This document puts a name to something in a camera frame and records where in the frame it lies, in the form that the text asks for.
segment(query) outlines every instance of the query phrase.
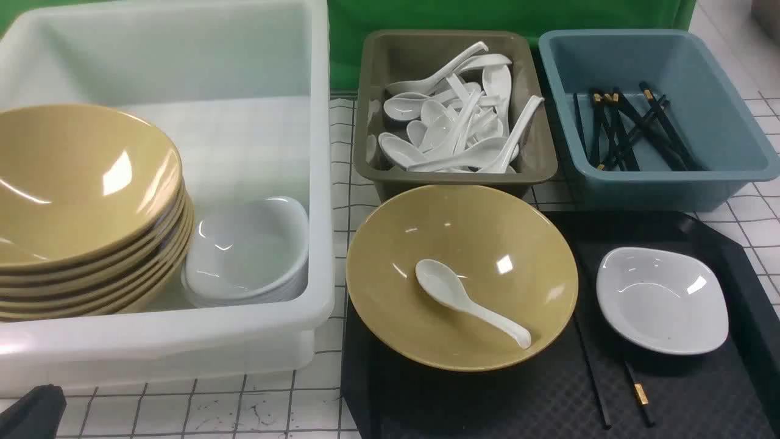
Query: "white tile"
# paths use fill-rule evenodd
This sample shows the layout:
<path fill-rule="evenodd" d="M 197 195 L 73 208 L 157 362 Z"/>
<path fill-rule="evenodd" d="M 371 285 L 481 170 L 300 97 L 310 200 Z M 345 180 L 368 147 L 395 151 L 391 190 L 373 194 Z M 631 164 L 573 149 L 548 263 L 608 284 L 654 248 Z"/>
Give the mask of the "white tile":
<path fill-rule="evenodd" d="M 190 403 L 186 431 L 232 430 L 238 406 L 238 394 L 196 394 Z"/>
<path fill-rule="evenodd" d="M 174 437 L 160 437 L 160 439 L 176 439 L 179 436 Z M 184 439 L 232 439 L 233 433 L 214 433 L 214 434 L 185 434 Z M 283 437 L 269 437 L 268 439 L 284 439 Z"/>
<path fill-rule="evenodd" d="M 147 394 L 190 393 L 195 385 L 194 380 L 161 381 L 149 383 Z"/>
<path fill-rule="evenodd" d="M 349 209 L 333 209 L 333 230 L 347 230 L 349 228 Z"/>
<path fill-rule="evenodd" d="M 780 197 L 780 177 L 772 181 L 758 181 L 755 184 L 763 196 Z"/>
<path fill-rule="evenodd" d="M 346 300 L 346 288 L 334 287 L 333 294 L 335 295 L 335 304 L 333 305 L 333 312 L 331 312 L 331 317 L 343 317 L 344 301 Z"/>
<path fill-rule="evenodd" d="M 372 186 L 351 186 L 350 190 L 352 194 L 349 198 L 349 203 L 352 205 L 365 204 L 365 205 L 380 205 L 379 195 L 377 189 Z"/>
<path fill-rule="evenodd" d="M 744 195 L 758 195 L 758 191 L 756 190 L 756 187 L 755 187 L 755 186 L 753 186 L 753 184 L 752 184 L 752 183 L 748 183 L 748 184 L 746 184 L 746 185 L 742 186 L 742 187 L 741 187 L 741 188 L 740 188 L 740 189 L 739 189 L 739 190 L 736 192 L 736 194 L 734 194 L 734 195 L 735 195 L 735 196 L 740 196 L 740 197 L 741 197 L 741 196 L 744 196 Z"/>
<path fill-rule="evenodd" d="M 764 292 L 767 293 L 769 302 L 772 305 L 780 305 L 780 294 L 778 294 L 769 276 L 759 276 L 758 280 L 761 282 L 761 286 L 764 287 Z"/>
<path fill-rule="evenodd" d="M 339 427 L 339 391 L 293 391 L 290 430 Z"/>
<path fill-rule="evenodd" d="M 780 197 L 770 197 L 764 199 L 768 204 L 769 207 L 772 209 L 772 211 L 780 217 Z"/>
<path fill-rule="evenodd" d="M 750 114 L 753 116 L 774 116 L 772 109 L 769 108 L 767 102 L 763 99 L 751 99 L 745 101 L 745 105 L 750 109 Z"/>
<path fill-rule="evenodd" d="M 354 108 L 355 102 L 351 99 L 345 99 L 345 98 L 335 98 L 335 99 L 331 99 L 328 102 L 329 109 L 339 105 L 347 107 L 348 109 L 352 109 Z"/>
<path fill-rule="evenodd" d="M 57 429 L 58 436 L 77 435 L 81 433 L 81 426 L 84 425 L 84 415 L 87 414 L 87 404 L 89 398 L 67 398 L 65 412 L 59 421 Z"/>
<path fill-rule="evenodd" d="M 355 425 L 355 419 L 352 417 L 352 413 L 349 411 L 349 406 L 346 401 L 342 400 L 342 425 L 341 428 L 352 429 L 357 428 Z"/>
<path fill-rule="evenodd" d="M 233 436 L 227 436 L 225 439 L 232 439 Z M 286 439 L 287 436 L 284 433 L 237 433 L 236 439 Z M 192 436 L 192 439 L 201 439 L 201 436 Z"/>
<path fill-rule="evenodd" d="M 769 274 L 780 274 L 780 247 L 756 248 L 756 254 Z"/>
<path fill-rule="evenodd" d="M 229 377 L 198 378 L 195 393 L 240 391 L 243 375 Z"/>
<path fill-rule="evenodd" d="M 352 104 L 340 106 L 331 102 L 331 108 L 328 109 L 328 120 L 330 123 L 351 123 L 352 122 Z"/>
<path fill-rule="evenodd" d="M 780 134 L 769 134 L 767 138 L 769 139 L 769 143 L 772 144 L 772 148 L 780 154 Z"/>
<path fill-rule="evenodd" d="M 138 412 L 136 434 L 163 434 L 181 431 L 187 411 L 188 395 L 144 396 Z"/>
<path fill-rule="evenodd" d="M 755 119 L 765 134 L 780 134 L 780 119 L 777 116 L 758 116 Z"/>
<path fill-rule="evenodd" d="M 347 232 L 333 232 L 333 255 L 346 256 L 346 240 L 349 237 Z"/>
<path fill-rule="evenodd" d="M 739 221 L 769 220 L 775 214 L 762 197 L 737 197 L 729 200 L 734 215 Z"/>
<path fill-rule="evenodd" d="M 752 248 L 745 248 L 745 254 L 747 255 L 748 260 L 750 261 L 750 265 L 753 266 L 753 271 L 756 272 L 756 274 L 766 274 L 767 272 L 764 270 L 764 267 L 761 266 L 761 262 L 758 260 L 758 255 L 756 255 L 756 251 Z"/>
<path fill-rule="evenodd" d="M 84 434 L 130 434 L 138 409 L 137 396 L 101 396 L 90 404 Z"/>
<path fill-rule="evenodd" d="M 350 162 L 352 147 L 343 143 L 331 144 L 331 162 Z"/>
<path fill-rule="evenodd" d="M 296 372 L 296 389 L 338 387 L 341 384 L 341 352 L 316 354 L 309 366 Z"/>
<path fill-rule="evenodd" d="M 344 123 L 349 123 L 349 121 L 331 122 L 331 143 L 334 141 L 350 143 L 352 141 L 352 127 Z"/>
<path fill-rule="evenodd" d="M 14 403 L 16 403 L 16 401 L 17 401 L 16 398 L 0 399 L 0 413 L 4 412 L 8 407 L 14 405 Z"/>
<path fill-rule="evenodd" d="M 293 386 L 293 372 L 253 373 L 246 376 L 244 391 L 289 389 Z"/>
<path fill-rule="evenodd" d="M 314 350 L 338 351 L 344 338 L 344 320 L 327 319 L 314 330 Z"/>
<path fill-rule="evenodd" d="M 357 230 L 366 218 L 375 210 L 375 207 L 365 205 L 354 205 L 349 208 L 349 229 Z"/>
<path fill-rule="evenodd" d="M 562 181 L 545 181 L 534 186 L 534 194 L 538 203 L 571 202 L 569 188 Z"/>
<path fill-rule="evenodd" d="M 97 394 L 138 394 L 144 391 L 144 383 L 120 384 L 116 386 L 100 386 Z"/>
<path fill-rule="evenodd" d="M 747 247 L 749 244 L 747 238 L 745 237 L 745 234 L 739 228 L 739 224 L 737 223 L 706 223 L 706 224 L 709 227 L 712 227 L 713 229 L 717 230 L 718 232 L 721 232 L 722 234 L 724 234 L 726 237 L 736 242 L 737 244 L 742 245 L 743 247 Z"/>
<path fill-rule="evenodd" d="M 63 387 L 62 393 L 65 394 L 65 396 L 92 396 L 95 392 L 96 387 Z M 5 395 L 3 392 L 0 391 L 1 396 L 17 396 L 17 395 Z"/>
<path fill-rule="evenodd" d="M 331 163 L 331 182 L 349 183 L 349 165 L 345 163 Z"/>
<path fill-rule="evenodd" d="M 331 184 L 331 207 L 333 209 L 345 208 L 349 205 L 349 185 Z"/>
<path fill-rule="evenodd" d="M 268 392 L 241 397 L 238 430 L 284 430 L 290 393 Z"/>
<path fill-rule="evenodd" d="M 780 99 L 767 99 L 767 102 L 775 115 L 780 116 Z"/>
<path fill-rule="evenodd" d="M 742 228 L 754 247 L 780 245 L 780 221 L 777 219 L 742 223 Z"/>
<path fill-rule="evenodd" d="M 334 285 L 346 285 L 346 259 L 334 259 L 333 282 Z"/>
<path fill-rule="evenodd" d="M 732 49 L 718 30 L 715 29 L 715 26 L 712 25 L 710 19 L 698 3 L 693 9 L 689 31 L 704 41 L 704 44 L 710 49 L 715 59 L 718 60 L 718 64 L 729 76 L 729 79 L 742 98 L 760 97 L 755 81 L 745 71 L 742 63 L 734 56 Z"/>
<path fill-rule="evenodd" d="M 712 209 L 712 211 L 710 212 L 696 212 L 696 214 L 699 216 L 699 220 L 702 221 L 735 221 L 736 220 L 727 203 L 721 204 L 715 209 Z"/>
<path fill-rule="evenodd" d="M 767 98 L 780 98 L 780 51 L 750 15 L 750 0 L 702 0 L 711 22 Z"/>
<path fill-rule="evenodd" d="M 557 212 L 562 210 L 574 210 L 575 205 L 571 203 L 546 203 L 540 204 L 539 210 L 542 212 Z"/>
<path fill-rule="evenodd" d="M 336 439 L 337 437 L 339 433 L 336 431 L 291 431 L 288 439 Z"/>

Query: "white dish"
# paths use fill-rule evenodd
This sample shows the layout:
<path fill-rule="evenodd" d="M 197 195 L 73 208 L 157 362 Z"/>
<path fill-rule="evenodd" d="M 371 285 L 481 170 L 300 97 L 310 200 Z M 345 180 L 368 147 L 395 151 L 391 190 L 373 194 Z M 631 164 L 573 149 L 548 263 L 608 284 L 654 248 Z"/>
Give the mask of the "white dish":
<path fill-rule="evenodd" d="M 184 272 L 203 302 L 224 305 L 284 287 L 303 271 L 308 253 L 306 210 L 294 198 L 269 197 L 206 215 Z"/>
<path fill-rule="evenodd" d="M 189 303 L 191 303 L 196 308 L 214 308 L 219 306 L 252 305 L 257 303 L 276 303 L 293 300 L 294 298 L 300 296 L 304 290 L 306 290 L 306 272 L 307 271 L 305 269 L 302 269 L 298 273 L 295 273 L 291 279 L 287 280 L 286 283 L 280 285 L 272 291 L 268 291 L 267 293 L 231 301 L 217 301 L 199 296 L 192 290 L 192 288 L 190 288 L 190 285 L 187 283 L 185 270 L 182 270 L 181 272 L 181 281 L 182 288 L 184 290 L 184 297 Z"/>
<path fill-rule="evenodd" d="M 602 260 L 598 304 L 624 338 L 651 351 L 697 355 L 729 335 L 723 291 L 698 259 L 651 248 L 621 247 Z"/>

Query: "gray plastic bin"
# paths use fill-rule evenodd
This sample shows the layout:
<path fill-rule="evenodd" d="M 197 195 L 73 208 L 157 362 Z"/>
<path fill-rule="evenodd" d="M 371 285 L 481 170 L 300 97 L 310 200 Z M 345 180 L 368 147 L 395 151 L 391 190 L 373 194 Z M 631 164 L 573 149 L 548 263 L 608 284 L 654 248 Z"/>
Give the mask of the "gray plastic bin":
<path fill-rule="evenodd" d="M 574 166 L 573 190 L 584 205 L 709 210 L 746 183 L 780 174 L 777 153 L 698 37 L 678 30 L 555 30 L 542 35 L 539 49 Z M 667 95 L 669 118 L 708 171 L 672 172 L 644 140 L 634 148 L 640 172 L 596 170 L 588 163 L 573 93 L 580 95 L 590 142 L 588 89 L 620 87 L 644 112 L 649 105 L 639 89 L 642 80 Z"/>

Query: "bowl rim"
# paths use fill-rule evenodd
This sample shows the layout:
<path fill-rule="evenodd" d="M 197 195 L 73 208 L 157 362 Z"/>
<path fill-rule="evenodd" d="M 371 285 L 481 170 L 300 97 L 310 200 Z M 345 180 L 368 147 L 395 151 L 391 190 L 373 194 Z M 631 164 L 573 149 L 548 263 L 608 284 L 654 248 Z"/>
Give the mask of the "bowl rim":
<path fill-rule="evenodd" d="M 517 198 L 517 197 L 515 197 L 515 196 L 513 196 L 511 194 L 508 194 L 508 193 L 506 193 L 504 191 L 501 191 L 499 189 L 496 189 L 494 187 L 482 186 L 482 185 L 477 185 L 477 184 L 468 184 L 468 185 L 426 184 L 424 186 L 415 187 L 413 189 L 409 189 L 408 191 L 402 192 L 402 193 L 400 193 L 400 194 L 390 198 L 386 202 L 382 203 L 379 207 L 377 207 L 371 214 L 369 214 L 366 217 L 366 220 L 363 222 L 363 224 L 360 225 L 360 227 L 358 227 L 357 232 L 355 233 L 355 236 L 352 238 L 351 241 L 358 240 L 359 236 L 360 236 L 360 232 L 362 230 L 365 233 L 365 229 L 363 228 L 363 225 L 367 224 L 369 222 L 369 220 L 371 220 L 371 217 L 373 217 L 374 214 L 376 214 L 376 212 L 379 212 L 379 210 L 383 206 L 389 204 L 393 200 L 395 200 L 397 198 L 401 198 L 402 196 L 404 196 L 404 194 L 409 194 L 409 193 L 413 193 L 413 192 L 416 192 L 416 191 L 426 191 L 426 190 L 430 190 L 432 187 L 463 187 L 463 186 L 477 187 L 477 188 L 479 188 L 478 190 L 480 190 L 480 191 L 498 192 L 501 195 L 505 195 L 507 197 L 511 197 L 512 199 L 517 200 L 518 202 L 521 202 L 523 205 L 527 206 L 529 209 L 532 209 L 532 211 L 534 211 L 536 214 L 538 214 L 539 217 L 542 218 L 543 221 L 545 221 L 550 227 L 553 228 L 553 230 L 555 230 L 555 232 L 557 233 L 557 235 L 560 237 L 560 239 L 562 240 L 563 244 L 565 245 L 565 248 L 568 250 L 565 254 L 568 256 L 567 259 L 571 263 L 567 264 L 567 265 L 569 265 L 569 266 L 571 266 L 573 268 L 573 278 L 577 280 L 577 282 L 575 282 L 574 285 L 572 286 L 572 289 L 573 289 L 572 299 L 571 299 L 571 301 L 569 303 L 568 309 L 564 313 L 565 314 L 565 320 L 563 321 L 564 323 L 558 329 L 556 329 L 555 331 L 551 332 L 552 336 L 548 339 L 547 344 L 541 346 L 535 352 L 532 352 L 531 354 L 529 354 L 527 356 L 524 356 L 524 357 L 522 357 L 520 359 L 509 361 L 509 362 L 502 362 L 502 363 L 498 363 L 498 364 L 493 364 L 493 365 L 490 365 L 490 366 L 460 367 L 460 366 L 452 366 L 452 365 L 448 365 L 448 364 L 443 364 L 443 363 L 440 363 L 440 362 L 432 362 L 432 361 L 429 361 L 429 360 L 427 360 L 425 358 L 418 357 L 416 355 L 410 355 L 408 352 L 402 352 L 402 350 L 396 349 L 394 347 L 395 344 L 393 344 L 392 342 L 388 342 L 388 340 L 383 338 L 380 334 L 377 334 L 377 332 L 375 332 L 371 328 L 370 319 L 369 319 L 369 321 L 366 321 L 365 319 L 361 318 L 361 320 L 363 320 L 363 323 L 366 325 L 366 327 L 371 331 L 371 333 L 374 336 L 376 336 L 376 338 L 378 338 L 380 341 L 382 341 L 382 343 L 384 343 L 387 346 L 389 346 L 390 349 L 392 349 L 393 351 L 398 352 L 400 355 L 403 355 L 404 357 L 406 357 L 406 358 L 408 358 L 408 359 L 410 359 L 410 360 L 412 360 L 414 362 L 418 362 L 418 363 L 424 364 L 426 366 L 434 367 L 436 369 L 450 370 L 450 371 L 453 371 L 453 372 L 468 372 L 468 373 L 472 373 L 472 372 L 487 372 L 487 371 L 491 371 L 491 370 L 504 369 L 504 368 L 507 368 L 507 367 L 510 367 L 510 366 L 514 366 L 516 364 L 520 364 L 521 362 L 528 361 L 529 359 L 532 359 L 533 357 L 538 355 L 540 352 L 542 352 L 545 349 L 549 348 L 556 340 L 558 340 L 558 337 L 560 337 L 560 335 L 563 334 L 563 331 L 569 325 L 569 322 L 571 321 L 572 316 L 574 315 L 574 309 L 575 309 L 576 304 L 577 304 L 577 299 L 580 296 L 580 283 L 579 283 L 579 270 L 580 269 L 577 266 L 576 259 L 574 258 L 574 253 L 573 253 L 573 251 L 571 249 L 571 246 L 569 246 L 569 242 L 566 240 L 566 237 L 563 236 L 563 234 L 557 228 L 557 226 L 554 225 L 552 221 L 550 221 L 550 219 L 548 219 L 542 212 L 540 212 L 538 209 L 534 208 L 532 205 L 528 204 L 527 202 L 525 202 L 521 198 Z M 347 256 L 346 256 L 346 290 L 347 290 L 347 293 L 349 294 L 350 301 L 352 302 L 353 307 L 355 308 L 355 311 L 357 312 L 357 314 L 359 316 L 360 315 L 360 305 L 358 305 L 358 303 L 360 303 L 360 301 L 358 301 L 357 303 L 352 301 L 353 289 L 349 286 L 349 284 L 350 284 L 350 281 L 349 281 L 349 279 L 350 279 L 350 272 L 352 271 L 352 270 L 349 269 L 349 266 L 351 265 L 349 263 L 350 260 L 351 259 L 349 257 L 349 251 L 348 251 L 347 252 Z"/>

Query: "chopsticks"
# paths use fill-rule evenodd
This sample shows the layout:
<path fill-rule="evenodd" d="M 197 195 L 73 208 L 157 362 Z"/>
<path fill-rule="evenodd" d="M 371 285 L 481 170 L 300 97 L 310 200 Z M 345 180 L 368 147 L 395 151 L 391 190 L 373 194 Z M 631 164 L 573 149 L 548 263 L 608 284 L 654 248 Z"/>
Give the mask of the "chopsticks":
<path fill-rule="evenodd" d="M 585 357 L 585 366 L 587 366 L 588 374 L 590 375 L 590 383 L 593 384 L 593 389 L 596 393 L 596 402 L 598 403 L 598 409 L 601 412 L 601 422 L 604 425 L 605 430 L 612 428 L 612 421 L 609 418 L 609 412 L 607 410 L 607 404 L 604 400 L 602 391 L 604 387 L 601 385 L 601 381 L 598 379 L 598 375 L 590 363 L 590 355 L 588 354 L 588 347 L 585 341 L 585 334 L 580 327 L 580 319 L 577 317 L 577 310 L 574 309 L 574 326 L 577 328 L 577 334 L 580 336 L 580 346 L 583 349 L 583 356 Z"/>
<path fill-rule="evenodd" d="M 642 383 L 636 379 L 636 374 L 633 372 L 633 367 L 631 366 L 631 363 L 626 360 L 625 356 L 623 357 L 623 366 L 626 368 L 626 375 L 628 375 L 629 380 L 631 380 L 633 383 L 634 396 L 636 397 L 636 402 L 639 404 L 639 408 L 642 411 L 644 423 L 646 426 L 652 427 L 655 425 L 655 421 L 653 420 L 653 416 L 650 412 L 650 401 L 647 400 L 647 395 L 644 393 L 644 387 L 642 386 Z"/>
<path fill-rule="evenodd" d="M 590 148 L 585 147 L 584 135 L 582 133 L 582 115 L 580 114 L 576 94 L 574 94 L 577 130 L 580 133 L 580 141 L 583 142 L 583 148 L 590 165 L 598 170 L 607 171 L 613 170 L 615 167 L 619 167 L 622 171 L 641 170 L 633 147 L 644 137 L 670 170 L 708 170 L 686 147 L 680 134 L 666 114 L 665 110 L 669 105 L 666 95 L 661 95 L 660 98 L 656 99 L 650 86 L 645 81 L 640 82 L 640 89 L 642 93 L 639 96 L 645 97 L 647 104 L 650 106 L 644 115 L 640 115 L 617 87 L 612 89 L 612 93 L 605 93 L 594 87 L 589 89 L 590 107 L 593 110 L 593 133 L 590 139 Z M 623 116 L 626 116 L 633 122 L 633 127 L 628 132 L 626 132 L 626 125 L 622 119 Z M 653 128 L 652 125 L 656 121 L 660 125 L 660 129 Z M 602 128 L 607 135 L 608 144 L 608 150 L 604 158 L 601 157 L 599 149 L 599 137 Z M 654 166 L 656 162 L 657 160 L 651 160 L 648 163 L 653 163 L 650 166 Z"/>

